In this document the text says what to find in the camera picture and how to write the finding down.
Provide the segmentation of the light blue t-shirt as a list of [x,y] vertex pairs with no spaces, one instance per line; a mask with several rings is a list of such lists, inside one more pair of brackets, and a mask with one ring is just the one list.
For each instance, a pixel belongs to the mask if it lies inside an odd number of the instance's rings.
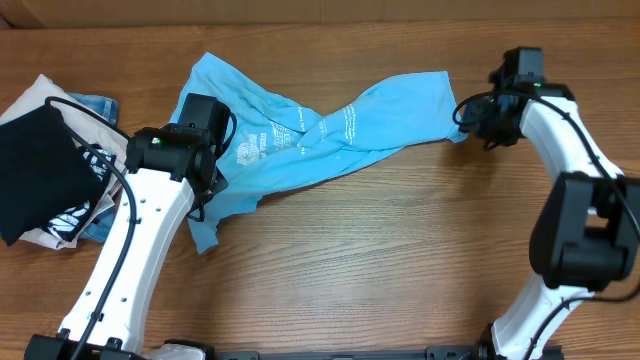
[[445,71],[391,76],[321,115],[206,53],[178,103],[189,94],[217,98],[237,120],[216,163],[228,185],[205,205],[204,221],[189,223],[200,253],[217,245],[221,220],[255,211],[266,195],[350,174],[408,146],[467,137],[452,119],[456,101]]

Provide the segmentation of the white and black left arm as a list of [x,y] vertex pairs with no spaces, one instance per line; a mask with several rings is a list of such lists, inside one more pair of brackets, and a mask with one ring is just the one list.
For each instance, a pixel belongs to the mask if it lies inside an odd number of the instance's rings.
[[179,119],[145,127],[129,139],[124,190],[91,276],[53,337],[31,337],[26,360],[212,359],[213,349],[169,340],[144,349],[146,317],[170,244],[181,222],[201,222],[204,206],[224,189],[216,168],[237,129],[218,99],[190,93]]

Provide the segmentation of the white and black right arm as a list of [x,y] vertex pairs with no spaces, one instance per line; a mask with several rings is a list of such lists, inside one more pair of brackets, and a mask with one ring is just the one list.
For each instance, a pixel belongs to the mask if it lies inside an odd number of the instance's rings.
[[436,359],[560,359],[548,340],[580,305],[624,303],[638,290],[606,298],[627,278],[639,248],[639,181],[625,176],[595,144],[565,85],[525,83],[461,101],[452,119],[484,148],[528,139],[553,187],[532,230],[533,273],[504,315],[475,345],[430,347]]

